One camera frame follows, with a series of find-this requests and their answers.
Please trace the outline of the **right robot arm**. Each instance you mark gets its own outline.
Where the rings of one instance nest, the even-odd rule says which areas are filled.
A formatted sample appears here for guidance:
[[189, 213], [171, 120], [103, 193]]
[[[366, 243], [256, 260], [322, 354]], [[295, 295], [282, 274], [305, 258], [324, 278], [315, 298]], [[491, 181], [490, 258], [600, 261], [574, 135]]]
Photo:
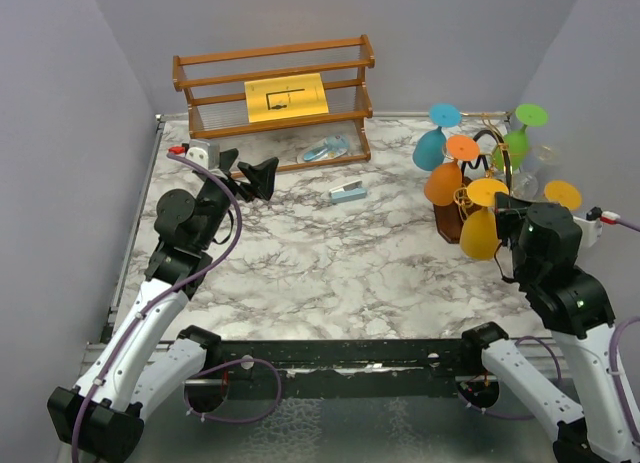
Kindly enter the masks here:
[[459, 361], [504, 383], [544, 428], [559, 462], [636, 462], [639, 407], [633, 399], [604, 286], [576, 264], [582, 229], [558, 203], [534, 203], [499, 191], [493, 217], [512, 253], [512, 280], [564, 356], [578, 394], [566, 396], [521, 354], [496, 323], [467, 330]]

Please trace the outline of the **orange wine glass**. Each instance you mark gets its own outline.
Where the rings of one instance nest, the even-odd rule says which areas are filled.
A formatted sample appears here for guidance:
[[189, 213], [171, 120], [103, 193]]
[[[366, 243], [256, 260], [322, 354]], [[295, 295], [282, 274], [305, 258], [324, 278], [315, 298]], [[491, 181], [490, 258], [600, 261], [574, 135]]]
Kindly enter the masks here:
[[425, 197], [435, 206], [447, 206], [453, 202], [454, 193], [463, 185], [459, 162], [471, 162], [480, 154], [478, 143], [462, 134], [449, 137], [444, 151], [447, 160], [431, 172], [424, 186]]

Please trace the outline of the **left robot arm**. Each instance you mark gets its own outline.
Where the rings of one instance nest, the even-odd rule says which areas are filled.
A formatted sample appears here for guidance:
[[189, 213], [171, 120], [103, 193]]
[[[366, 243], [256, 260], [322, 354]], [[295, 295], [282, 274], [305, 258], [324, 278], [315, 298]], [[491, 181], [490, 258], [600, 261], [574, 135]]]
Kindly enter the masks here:
[[149, 359], [206, 275], [238, 244], [240, 201], [271, 199], [279, 161], [239, 163], [245, 179], [238, 182], [230, 172], [237, 163], [235, 149], [222, 152], [217, 173], [183, 157], [179, 149], [167, 156], [189, 166], [202, 187], [197, 195], [172, 189], [159, 199], [154, 225], [158, 243], [134, 303], [91, 367], [72, 388], [56, 388], [47, 401], [58, 438], [69, 445], [73, 462], [85, 455], [126, 461], [148, 418], [185, 380], [222, 374], [228, 367], [220, 337], [196, 326], [183, 330], [155, 362]]

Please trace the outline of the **blue wine glass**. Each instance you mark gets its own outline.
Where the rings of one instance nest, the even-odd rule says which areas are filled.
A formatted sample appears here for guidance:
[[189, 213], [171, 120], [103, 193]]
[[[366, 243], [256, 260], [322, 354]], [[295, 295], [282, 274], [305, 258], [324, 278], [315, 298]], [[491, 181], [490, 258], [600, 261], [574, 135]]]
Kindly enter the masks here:
[[421, 170], [431, 172], [444, 161], [444, 147], [447, 138], [443, 132], [444, 128], [458, 126], [462, 115], [453, 105], [439, 103], [429, 109], [429, 118], [435, 125], [433, 130], [423, 134], [412, 154], [413, 163]]

